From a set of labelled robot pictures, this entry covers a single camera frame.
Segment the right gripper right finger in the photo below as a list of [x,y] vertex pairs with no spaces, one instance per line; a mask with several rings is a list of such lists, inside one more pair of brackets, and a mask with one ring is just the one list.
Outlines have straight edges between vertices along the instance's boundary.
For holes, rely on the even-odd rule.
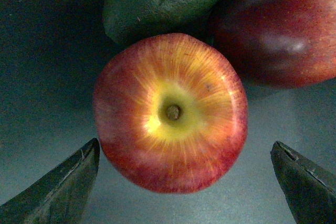
[[335,174],[280,141],[270,155],[295,222],[335,223]]

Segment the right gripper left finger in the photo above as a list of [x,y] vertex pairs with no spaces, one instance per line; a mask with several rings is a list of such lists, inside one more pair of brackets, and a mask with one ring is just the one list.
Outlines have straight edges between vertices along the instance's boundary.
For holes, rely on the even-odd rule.
[[1,223],[81,223],[99,168],[96,138],[1,205]]

